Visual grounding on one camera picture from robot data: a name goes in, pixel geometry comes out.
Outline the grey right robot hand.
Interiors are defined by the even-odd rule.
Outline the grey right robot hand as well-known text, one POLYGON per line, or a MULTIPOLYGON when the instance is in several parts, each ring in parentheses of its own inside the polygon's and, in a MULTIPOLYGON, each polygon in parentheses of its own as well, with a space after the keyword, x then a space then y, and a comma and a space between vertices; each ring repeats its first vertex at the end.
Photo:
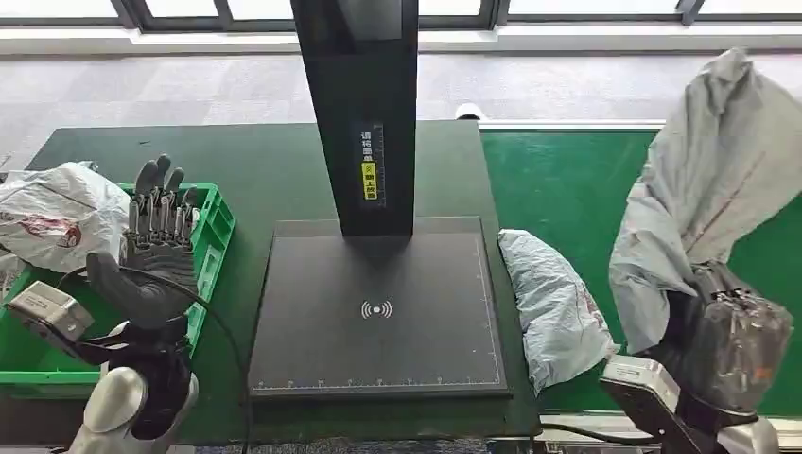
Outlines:
POLYGON ((670 318, 648 358, 708 405, 753 412, 771 388, 793 333, 793 316, 725 264, 693 269, 694 296, 669 293, 670 318))

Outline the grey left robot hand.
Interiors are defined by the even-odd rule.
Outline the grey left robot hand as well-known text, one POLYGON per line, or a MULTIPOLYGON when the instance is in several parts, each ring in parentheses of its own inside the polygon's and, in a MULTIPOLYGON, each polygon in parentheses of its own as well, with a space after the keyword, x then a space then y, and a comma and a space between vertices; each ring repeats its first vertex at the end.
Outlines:
POLYGON ((134 182, 120 252, 86 256, 91 288, 141 328, 160 329, 194 303, 177 289, 197 290, 191 240, 176 231, 183 177, 166 154, 147 161, 134 182))

